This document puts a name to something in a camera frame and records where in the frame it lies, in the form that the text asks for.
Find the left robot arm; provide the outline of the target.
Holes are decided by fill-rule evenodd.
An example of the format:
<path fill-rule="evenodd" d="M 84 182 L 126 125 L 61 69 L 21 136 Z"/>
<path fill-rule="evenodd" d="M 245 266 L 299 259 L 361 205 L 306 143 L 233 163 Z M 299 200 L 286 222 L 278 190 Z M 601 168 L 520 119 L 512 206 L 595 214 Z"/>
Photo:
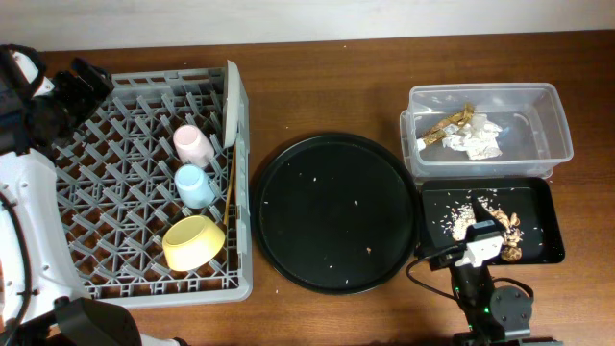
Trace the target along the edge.
<path fill-rule="evenodd" d="M 114 89 L 80 58 L 45 76 L 36 49 L 1 47 L 1 270 L 4 345 L 159 345 L 124 308 L 91 299 L 58 210 L 53 147 Z"/>

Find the pink cup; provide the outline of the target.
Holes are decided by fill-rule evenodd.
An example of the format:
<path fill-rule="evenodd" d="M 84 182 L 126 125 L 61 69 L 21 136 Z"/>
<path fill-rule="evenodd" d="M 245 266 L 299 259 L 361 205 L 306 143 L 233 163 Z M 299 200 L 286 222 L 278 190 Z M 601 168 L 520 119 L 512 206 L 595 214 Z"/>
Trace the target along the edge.
<path fill-rule="evenodd" d="M 194 125 L 183 125 L 173 134 L 173 144 L 182 163 L 205 168 L 215 156 L 212 144 Z"/>

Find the yellow bowl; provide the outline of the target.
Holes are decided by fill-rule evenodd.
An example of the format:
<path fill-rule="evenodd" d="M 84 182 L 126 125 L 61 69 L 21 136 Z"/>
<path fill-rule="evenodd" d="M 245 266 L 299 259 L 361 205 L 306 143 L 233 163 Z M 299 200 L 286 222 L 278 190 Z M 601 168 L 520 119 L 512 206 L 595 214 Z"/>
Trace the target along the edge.
<path fill-rule="evenodd" d="M 178 221 L 164 234 L 162 249 L 170 269 L 188 271 L 212 260 L 225 241 L 224 231 L 211 219 L 193 215 Z"/>

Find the gold snack wrapper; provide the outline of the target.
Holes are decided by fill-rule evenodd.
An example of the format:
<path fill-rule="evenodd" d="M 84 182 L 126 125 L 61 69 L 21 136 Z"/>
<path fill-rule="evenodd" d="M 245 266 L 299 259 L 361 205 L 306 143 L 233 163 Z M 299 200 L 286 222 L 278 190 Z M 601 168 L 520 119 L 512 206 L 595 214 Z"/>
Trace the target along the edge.
<path fill-rule="evenodd" d="M 466 103 L 462 111 L 437 122 L 417 140 L 419 150 L 423 150 L 444 137 L 458 132 L 473 118 L 474 113 L 475 107 L 470 103 Z"/>

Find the blue cup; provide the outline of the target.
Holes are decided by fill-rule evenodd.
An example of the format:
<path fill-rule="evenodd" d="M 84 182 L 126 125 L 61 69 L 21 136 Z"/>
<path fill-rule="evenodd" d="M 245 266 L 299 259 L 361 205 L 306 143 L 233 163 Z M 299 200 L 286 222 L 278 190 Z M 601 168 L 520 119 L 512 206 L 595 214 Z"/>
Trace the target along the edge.
<path fill-rule="evenodd" d="M 202 209 L 209 206 L 215 199 L 215 194 L 209 186 L 210 178 L 197 165 L 185 164 L 174 176 L 174 183 L 181 200 L 191 209 Z"/>

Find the grey dishwasher rack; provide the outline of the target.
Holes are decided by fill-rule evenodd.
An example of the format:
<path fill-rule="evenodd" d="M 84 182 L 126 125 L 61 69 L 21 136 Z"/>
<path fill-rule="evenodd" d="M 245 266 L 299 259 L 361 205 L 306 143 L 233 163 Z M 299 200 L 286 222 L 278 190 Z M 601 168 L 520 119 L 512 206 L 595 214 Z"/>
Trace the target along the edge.
<path fill-rule="evenodd" d="M 249 212 L 249 99 L 240 78 L 234 188 L 223 224 L 233 147 L 224 147 L 226 65 L 115 74 L 114 90 L 72 140 L 55 149 L 59 211 L 68 250 L 87 292 L 128 309 L 242 301 L 253 289 Z M 215 156 L 206 166 L 214 201 L 200 209 L 226 235 L 204 265 L 170 269 L 162 238 L 194 214 L 174 183 L 173 144 L 198 127 Z"/>

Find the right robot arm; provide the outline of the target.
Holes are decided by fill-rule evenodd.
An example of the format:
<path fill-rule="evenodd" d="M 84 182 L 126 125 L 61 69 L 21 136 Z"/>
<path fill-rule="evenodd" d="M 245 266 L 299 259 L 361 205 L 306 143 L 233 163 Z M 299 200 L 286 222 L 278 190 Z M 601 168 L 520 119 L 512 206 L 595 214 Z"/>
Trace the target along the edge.
<path fill-rule="evenodd" d="M 470 197 L 475 222 L 465 237 L 440 248 L 429 260 L 433 269 L 451 273 L 453 299 L 463 311 L 469 331 L 453 336 L 454 345 L 559 345 L 551 336 L 533 337 L 530 331 L 533 290 L 510 278 L 494 278 L 488 262 L 499 256 L 506 227 L 481 203 Z"/>

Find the white tissue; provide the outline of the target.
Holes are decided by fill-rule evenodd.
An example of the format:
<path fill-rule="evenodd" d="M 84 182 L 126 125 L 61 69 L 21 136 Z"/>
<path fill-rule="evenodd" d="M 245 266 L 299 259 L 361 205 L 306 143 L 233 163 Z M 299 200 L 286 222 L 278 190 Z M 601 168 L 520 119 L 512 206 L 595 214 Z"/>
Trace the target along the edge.
<path fill-rule="evenodd" d="M 501 151 L 497 137 L 503 130 L 491 122 L 485 113 L 476 113 L 456 133 L 442 139 L 442 145 L 454 151 L 465 152 L 471 161 L 494 159 Z"/>

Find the grey plate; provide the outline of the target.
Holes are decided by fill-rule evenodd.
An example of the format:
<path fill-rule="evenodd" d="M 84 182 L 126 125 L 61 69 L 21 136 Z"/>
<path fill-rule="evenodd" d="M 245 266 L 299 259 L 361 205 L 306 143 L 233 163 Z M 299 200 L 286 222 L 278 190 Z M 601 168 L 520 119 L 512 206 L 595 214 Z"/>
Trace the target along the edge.
<path fill-rule="evenodd" d="M 223 114 L 224 147 L 232 147 L 236 141 L 240 104 L 240 76 L 237 65 L 232 61 L 226 63 L 225 102 Z"/>

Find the round black tray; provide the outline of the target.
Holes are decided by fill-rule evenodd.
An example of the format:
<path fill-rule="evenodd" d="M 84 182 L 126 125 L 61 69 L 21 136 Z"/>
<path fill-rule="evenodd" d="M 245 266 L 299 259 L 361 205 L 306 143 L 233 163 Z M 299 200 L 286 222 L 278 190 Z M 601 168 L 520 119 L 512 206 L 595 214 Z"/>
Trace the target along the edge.
<path fill-rule="evenodd" d="M 258 247 L 284 277 L 331 295 L 394 277 L 424 226 L 415 183 L 386 148 L 328 133 L 278 151 L 251 191 Z"/>

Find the clear plastic bin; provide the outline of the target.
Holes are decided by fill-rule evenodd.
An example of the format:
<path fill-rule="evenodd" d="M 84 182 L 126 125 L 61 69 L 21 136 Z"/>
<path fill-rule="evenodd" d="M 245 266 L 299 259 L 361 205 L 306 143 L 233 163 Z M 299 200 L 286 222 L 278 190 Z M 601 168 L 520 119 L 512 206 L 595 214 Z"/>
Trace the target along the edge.
<path fill-rule="evenodd" d="M 417 140 L 437 122 L 470 105 L 477 120 L 501 130 L 496 158 L 472 160 L 440 141 L 422 149 Z M 528 176 L 549 178 L 573 155 L 568 121 L 555 87 L 547 83 L 416 86 L 400 114 L 406 168 L 419 180 Z"/>

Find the wooden chopstick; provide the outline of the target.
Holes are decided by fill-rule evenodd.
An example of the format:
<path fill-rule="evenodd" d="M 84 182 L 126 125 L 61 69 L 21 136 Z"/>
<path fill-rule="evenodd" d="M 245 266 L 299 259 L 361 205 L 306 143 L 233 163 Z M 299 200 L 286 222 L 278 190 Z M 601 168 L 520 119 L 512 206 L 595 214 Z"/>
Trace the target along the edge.
<path fill-rule="evenodd" d="M 234 173 L 235 173 L 235 163 L 236 163 L 236 144 L 233 147 L 233 155 L 232 155 L 232 164 L 230 169 L 230 175 L 228 180 L 228 188 L 226 194 L 226 205 L 225 205 L 225 214 L 223 219 L 223 224 L 228 228 L 229 226 L 229 218 L 230 218 L 230 205 L 232 192 L 234 188 Z"/>

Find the black rectangular tray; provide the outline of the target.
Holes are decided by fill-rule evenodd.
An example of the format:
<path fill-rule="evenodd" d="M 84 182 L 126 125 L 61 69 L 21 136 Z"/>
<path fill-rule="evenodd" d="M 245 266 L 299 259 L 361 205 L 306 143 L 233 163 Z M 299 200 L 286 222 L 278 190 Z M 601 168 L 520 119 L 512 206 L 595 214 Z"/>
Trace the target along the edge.
<path fill-rule="evenodd" d="M 540 178 L 491 178 L 427 181 L 422 185 L 425 229 L 419 239 L 424 250 L 452 245 L 474 222 L 471 199 L 490 211 L 518 221 L 518 264 L 560 263 L 565 258 L 561 232 L 548 184 Z"/>

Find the food scraps and rice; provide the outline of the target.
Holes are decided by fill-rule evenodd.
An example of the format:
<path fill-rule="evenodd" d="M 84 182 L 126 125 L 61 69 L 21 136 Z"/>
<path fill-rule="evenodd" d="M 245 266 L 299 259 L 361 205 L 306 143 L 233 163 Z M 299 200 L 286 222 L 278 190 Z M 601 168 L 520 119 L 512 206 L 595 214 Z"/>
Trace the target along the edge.
<path fill-rule="evenodd" d="M 500 206 L 494 208 L 492 203 L 497 193 L 491 190 L 493 196 L 477 196 L 477 202 L 486 209 L 491 216 L 504 226 L 503 246 L 500 258 L 504 262 L 520 262 L 524 251 L 524 231 L 521 229 L 521 219 L 516 212 L 506 213 Z M 472 195 L 468 193 L 463 201 L 453 200 L 451 205 L 445 205 L 445 214 L 436 223 L 442 233 L 450 237 L 453 241 L 462 241 L 467 237 L 467 229 L 477 223 L 475 213 L 472 208 Z"/>

